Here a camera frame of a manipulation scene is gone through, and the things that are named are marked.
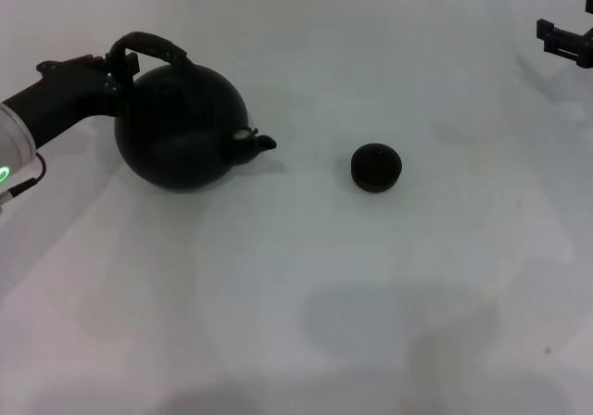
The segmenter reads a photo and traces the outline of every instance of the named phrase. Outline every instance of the black lid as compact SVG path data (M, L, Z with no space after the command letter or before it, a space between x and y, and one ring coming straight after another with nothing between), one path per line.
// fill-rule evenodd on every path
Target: black lid
M382 193L396 184L401 158L387 145L367 144L356 150L351 168L356 185L369 193Z

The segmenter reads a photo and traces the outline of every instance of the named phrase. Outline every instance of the white background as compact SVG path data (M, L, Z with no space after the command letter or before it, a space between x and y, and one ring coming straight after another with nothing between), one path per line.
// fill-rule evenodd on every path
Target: white background
M151 31L279 143L190 195L133 175L110 118L42 148L0 217L0 411L589 414L593 71L535 37L584 6L0 0L0 98ZM349 179L374 141L403 159L384 195Z

